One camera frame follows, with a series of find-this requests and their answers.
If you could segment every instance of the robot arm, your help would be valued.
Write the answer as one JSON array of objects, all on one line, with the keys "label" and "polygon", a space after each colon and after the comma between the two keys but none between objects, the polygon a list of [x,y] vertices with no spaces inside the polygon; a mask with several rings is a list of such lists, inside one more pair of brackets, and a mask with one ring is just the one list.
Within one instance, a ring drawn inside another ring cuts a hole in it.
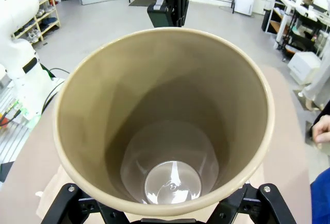
[{"label": "robot arm", "polygon": [[39,63],[37,52],[24,39],[11,35],[38,12],[39,0],[0,0],[0,64],[14,83],[16,99],[27,119],[41,114],[52,81]]},{"label": "robot arm", "polygon": [[157,0],[147,9],[154,27],[182,27],[185,24],[189,0]]}]

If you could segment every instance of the black robot end effector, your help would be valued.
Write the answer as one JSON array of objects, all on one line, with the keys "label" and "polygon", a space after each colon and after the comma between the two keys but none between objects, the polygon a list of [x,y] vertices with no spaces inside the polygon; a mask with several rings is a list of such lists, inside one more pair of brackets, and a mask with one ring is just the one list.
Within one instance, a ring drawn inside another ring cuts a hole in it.
[{"label": "black robot end effector", "polygon": [[147,12],[154,27],[182,27],[185,24],[189,0],[157,0]]}]

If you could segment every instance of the beige cup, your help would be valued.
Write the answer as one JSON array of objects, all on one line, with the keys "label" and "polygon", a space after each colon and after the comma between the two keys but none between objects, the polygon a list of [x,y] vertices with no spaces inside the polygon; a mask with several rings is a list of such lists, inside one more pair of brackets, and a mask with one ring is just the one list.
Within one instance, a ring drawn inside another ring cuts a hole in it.
[{"label": "beige cup", "polygon": [[229,196],[274,126],[265,77],[239,48],[183,28],[141,31],[87,57],[56,103],[60,160],[114,209],[176,216]]}]

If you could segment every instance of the gray floor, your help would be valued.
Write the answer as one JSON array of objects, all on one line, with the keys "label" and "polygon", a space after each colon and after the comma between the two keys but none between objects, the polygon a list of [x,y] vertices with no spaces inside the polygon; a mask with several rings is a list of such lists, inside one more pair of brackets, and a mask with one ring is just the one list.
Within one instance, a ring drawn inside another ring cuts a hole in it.
[{"label": "gray floor", "polygon": [[[129,7],[128,0],[81,6],[78,0],[58,5],[62,27],[35,46],[41,62],[48,68],[61,67],[73,71],[77,64],[99,46],[129,33],[152,28],[145,7]],[[263,16],[232,14],[224,7],[190,3],[187,28],[199,29],[221,36],[243,49],[258,65],[277,68],[291,89],[299,86],[289,75],[281,53],[272,48],[274,39],[261,30]],[[66,78],[59,72],[58,77]],[[313,122],[317,113],[303,110],[292,92],[302,134],[306,121]],[[306,145],[310,180],[329,167],[327,155]]]}]

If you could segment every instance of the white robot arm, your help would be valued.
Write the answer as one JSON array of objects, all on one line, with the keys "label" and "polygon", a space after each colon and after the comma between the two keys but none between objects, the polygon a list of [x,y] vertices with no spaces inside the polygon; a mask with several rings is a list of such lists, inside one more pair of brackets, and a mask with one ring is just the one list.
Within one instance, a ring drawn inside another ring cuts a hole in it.
[{"label": "white robot arm", "polygon": [[39,0],[0,0],[0,64],[15,85],[27,119],[41,113],[52,81],[41,68],[32,45],[24,39],[13,40],[11,35],[30,21],[38,9]]}]

